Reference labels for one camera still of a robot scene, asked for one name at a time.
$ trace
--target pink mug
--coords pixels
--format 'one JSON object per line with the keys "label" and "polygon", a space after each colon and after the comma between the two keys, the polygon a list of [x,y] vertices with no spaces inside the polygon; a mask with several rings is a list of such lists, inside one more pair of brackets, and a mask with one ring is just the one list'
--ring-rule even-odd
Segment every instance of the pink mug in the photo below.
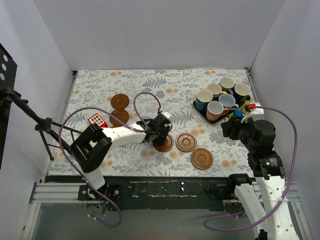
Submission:
{"label": "pink mug", "polygon": [[218,101],[209,102],[206,107],[206,118],[210,121],[216,121],[221,115],[225,115],[229,112],[229,109],[223,106]]}

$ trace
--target brown coaster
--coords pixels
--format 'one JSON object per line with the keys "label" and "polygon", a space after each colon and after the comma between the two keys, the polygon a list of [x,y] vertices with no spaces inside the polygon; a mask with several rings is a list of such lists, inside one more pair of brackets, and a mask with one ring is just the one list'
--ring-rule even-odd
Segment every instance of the brown coaster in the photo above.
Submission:
{"label": "brown coaster", "polygon": [[111,98],[111,106],[115,109],[124,109],[129,105],[129,102],[129,97],[122,93]]}
{"label": "brown coaster", "polygon": [[205,148],[197,148],[191,153],[191,162],[197,169],[208,169],[214,162],[211,152]]}
{"label": "brown coaster", "polygon": [[197,146],[197,139],[191,133],[183,132],[176,137],[175,144],[182,152],[191,152]]}
{"label": "brown coaster", "polygon": [[162,153],[170,151],[173,148],[173,146],[174,146],[174,138],[170,134],[166,136],[164,145],[161,146],[157,143],[153,143],[154,149]]}
{"label": "brown coaster", "polygon": [[[114,110],[111,115],[115,116],[117,119],[119,119],[121,122],[126,124],[129,121],[129,113],[126,110],[123,109],[116,109]],[[120,125],[120,122],[110,117],[110,122],[113,125]]]}

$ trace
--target gray floor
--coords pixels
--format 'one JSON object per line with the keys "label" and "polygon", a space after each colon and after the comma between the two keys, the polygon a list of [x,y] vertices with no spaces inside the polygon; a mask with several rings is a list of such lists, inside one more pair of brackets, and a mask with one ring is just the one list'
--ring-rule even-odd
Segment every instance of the gray floor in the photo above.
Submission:
{"label": "gray floor", "polygon": [[[216,232],[206,229],[203,221],[212,214],[203,209],[125,210],[123,222],[109,228],[88,217],[86,204],[42,203],[33,240],[254,240],[251,229],[240,232]],[[107,212],[105,220],[118,219]],[[216,227],[234,228],[249,224],[247,218],[233,217],[212,222]]]}

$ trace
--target table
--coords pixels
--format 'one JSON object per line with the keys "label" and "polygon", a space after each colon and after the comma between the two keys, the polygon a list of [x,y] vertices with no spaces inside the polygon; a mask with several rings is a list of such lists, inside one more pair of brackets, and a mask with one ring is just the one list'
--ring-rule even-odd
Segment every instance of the table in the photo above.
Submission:
{"label": "table", "polygon": [[[195,168],[190,160],[191,152],[182,152],[176,146],[169,152],[158,152],[152,143],[133,143],[110,150],[100,168],[104,176],[157,176],[157,177],[228,177],[230,174],[247,173],[253,176],[248,165],[246,148],[240,141],[224,138],[220,123],[209,124],[192,106],[196,93],[206,89],[209,83],[218,83],[222,77],[231,77],[236,83],[250,85],[244,69],[171,69],[171,70],[80,70],[68,103],[66,116],[82,107],[98,107],[108,112],[114,109],[111,98],[126,94],[130,99],[125,109],[129,113],[128,124],[139,121],[134,112],[133,99],[146,91],[155,94],[162,110],[171,113],[175,139],[182,132],[190,132],[197,138],[197,148],[206,148],[213,155],[213,164],[206,170]],[[141,95],[137,109],[145,119],[154,118],[158,104],[149,95]],[[86,110],[77,113],[67,124],[83,131],[89,125],[88,118],[97,113]],[[99,112],[110,123],[109,117]],[[72,143],[69,131],[62,136]],[[64,158],[60,149],[53,153],[49,176],[74,176],[78,173]]]}

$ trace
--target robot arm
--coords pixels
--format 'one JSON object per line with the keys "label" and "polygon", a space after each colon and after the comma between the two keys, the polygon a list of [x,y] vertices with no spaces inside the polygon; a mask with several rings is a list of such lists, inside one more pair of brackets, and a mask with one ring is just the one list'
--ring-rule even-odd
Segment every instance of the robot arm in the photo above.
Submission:
{"label": "robot arm", "polygon": [[260,220],[279,200],[282,200],[280,207],[267,219],[267,222],[264,221],[253,229],[254,233],[258,236],[260,230],[263,230],[267,232],[268,240],[298,240],[286,198],[281,199],[285,187],[285,170],[281,158],[273,150],[276,129],[271,122],[262,119],[263,114],[263,109],[254,109],[245,117],[232,116],[228,122],[222,123],[221,127],[224,137],[240,140],[249,151],[248,163],[261,190],[264,210],[258,207],[258,200],[252,199],[257,197],[253,194],[253,187],[249,186],[249,182],[233,180],[237,178],[237,174],[229,176],[229,181],[232,183],[231,192],[233,192],[232,186],[235,186],[234,194],[241,201],[251,223]]}
{"label": "robot arm", "polygon": [[70,146],[71,155],[95,189],[99,190],[105,185],[99,166],[110,149],[132,143],[165,143],[171,130],[170,113],[160,112],[155,119],[145,121],[148,125],[146,132],[133,131],[144,130],[140,121],[130,125],[130,128],[100,128],[97,124],[92,124]]}

